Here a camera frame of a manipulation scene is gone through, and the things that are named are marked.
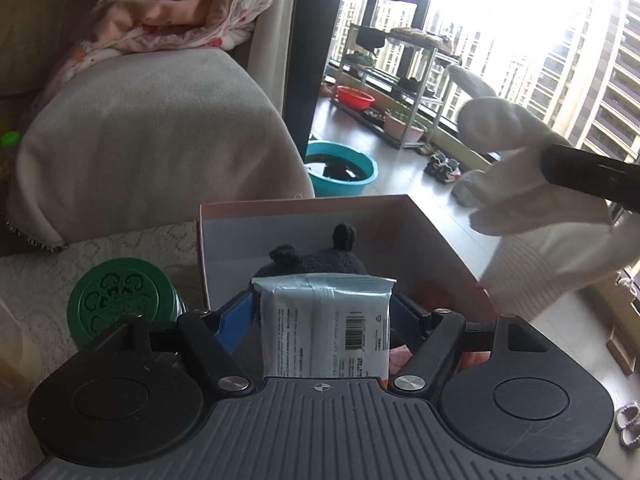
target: fringe trim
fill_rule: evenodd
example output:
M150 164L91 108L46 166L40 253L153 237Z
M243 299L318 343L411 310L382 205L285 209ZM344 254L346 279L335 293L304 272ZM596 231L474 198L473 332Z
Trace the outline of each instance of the fringe trim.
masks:
M60 252L61 250L63 250L66 247L66 244L65 245L60 245L60 246L51 246L51 245L46 244L43 241L39 240L35 236L31 236L30 234L27 234L25 231L21 230L20 228L17 228L11 222L11 220L9 220L7 215L4 215L4 223L9 228L9 231L11 231L14 234L17 234L21 238L24 238L24 240L29 245L32 245L34 247L38 247L39 249L44 249L44 250L50 251L52 253L57 253L57 252Z

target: gray ribbed plate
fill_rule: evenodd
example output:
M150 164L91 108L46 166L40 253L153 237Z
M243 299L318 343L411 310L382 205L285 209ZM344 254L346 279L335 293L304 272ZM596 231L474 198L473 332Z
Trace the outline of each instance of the gray ribbed plate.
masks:
M45 461L38 480L599 480L616 476L594 457L514 466L455 440L419 399L374 379L268 379L251 396L219 402L190 441L150 462L91 468Z

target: gray blanket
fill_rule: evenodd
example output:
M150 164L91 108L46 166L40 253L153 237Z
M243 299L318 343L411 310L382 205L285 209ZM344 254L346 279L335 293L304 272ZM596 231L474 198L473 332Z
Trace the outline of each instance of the gray blanket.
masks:
M217 48L131 54L72 79L36 117L7 218L49 247L195 219L201 203L313 196L258 85Z

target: water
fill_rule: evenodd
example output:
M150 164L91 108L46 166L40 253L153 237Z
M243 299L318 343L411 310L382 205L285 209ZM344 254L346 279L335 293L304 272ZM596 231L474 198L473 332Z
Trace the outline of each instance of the water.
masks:
M325 155L324 153L307 155L305 167L315 174L343 182L357 182L367 179L367 174L360 166L335 155Z

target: potted plant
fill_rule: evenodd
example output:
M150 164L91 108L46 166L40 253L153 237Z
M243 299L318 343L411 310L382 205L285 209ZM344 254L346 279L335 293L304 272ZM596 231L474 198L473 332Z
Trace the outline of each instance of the potted plant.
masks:
M401 140L402 132L404 132L404 126L406 125L410 114L411 110L409 110L409 108L404 105L400 105L397 110L388 110L385 117L385 133L388 136L393 137L394 139ZM406 137L406 142L418 142L427 128L428 126L422 123L416 116L416 118L414 119L414 124L412 124L411 128L409 129L409 134Z

